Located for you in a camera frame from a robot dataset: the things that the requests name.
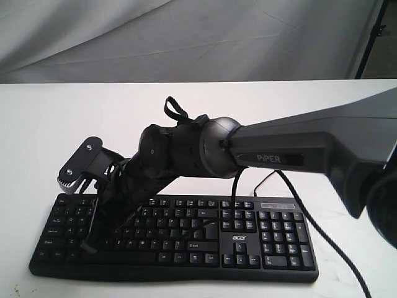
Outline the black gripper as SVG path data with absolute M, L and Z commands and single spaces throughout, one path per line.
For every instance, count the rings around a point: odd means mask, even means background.
M 80 247 L 89 254 L 97 253 L 94 244 L 95 223 L 109 230 L 116 230 L 133 218 L 138 209 L 158 192 L 178 178 L 171 171 L 160 171 L 150 177 L 140 158 L 113 164 L 114 171 L 106 182 L 96 183 L 97 196 L 91 204 L 87 235 Z

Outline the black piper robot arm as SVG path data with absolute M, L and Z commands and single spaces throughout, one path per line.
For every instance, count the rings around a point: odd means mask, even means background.
M 165 113 L 177 124 L 152 124 L 138 151 L 112 151 L 82 171 L 95 180 L 99 216 L 118 228 L 179 177 L 237 178 L 246 168 L 325 175 L 353 218 L 363 211 L 396 245 L 396 89 L 320 111 L 241 125 L 230 117 L 191 119 L 173 97 Z

